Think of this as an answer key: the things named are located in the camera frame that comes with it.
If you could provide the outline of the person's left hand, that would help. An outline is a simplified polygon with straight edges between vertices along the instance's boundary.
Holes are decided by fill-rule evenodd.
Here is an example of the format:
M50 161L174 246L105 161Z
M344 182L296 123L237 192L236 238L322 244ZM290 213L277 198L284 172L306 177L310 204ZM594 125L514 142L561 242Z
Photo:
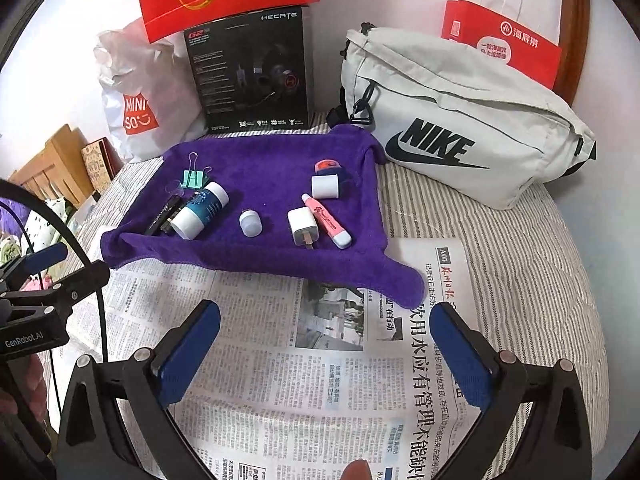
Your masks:
M37 422L43 422L48 409L48 390L44 380L43 366L40 357L32 354L28 364L15 372L18 391L28 404ZM0 408L2 415L16 415L17 404L13 396L1 390Z

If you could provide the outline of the person's right hand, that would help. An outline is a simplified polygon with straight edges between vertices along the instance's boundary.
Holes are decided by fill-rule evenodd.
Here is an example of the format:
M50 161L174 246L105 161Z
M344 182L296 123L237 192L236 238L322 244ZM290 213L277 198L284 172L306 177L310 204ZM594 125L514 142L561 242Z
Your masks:
M371 480L372 474L366 460L354 460L344 469L341 480Z

